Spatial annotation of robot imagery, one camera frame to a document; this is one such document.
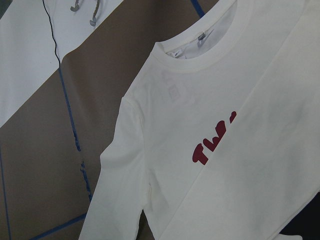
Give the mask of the cream long-sleeve Twinkle shirt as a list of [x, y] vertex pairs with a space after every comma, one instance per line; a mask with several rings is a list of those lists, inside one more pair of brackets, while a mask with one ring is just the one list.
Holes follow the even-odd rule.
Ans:
[[80, 232], [299, 240], [320, 189], [320, 3], [220, 0], [157, 42], [121, 99]]

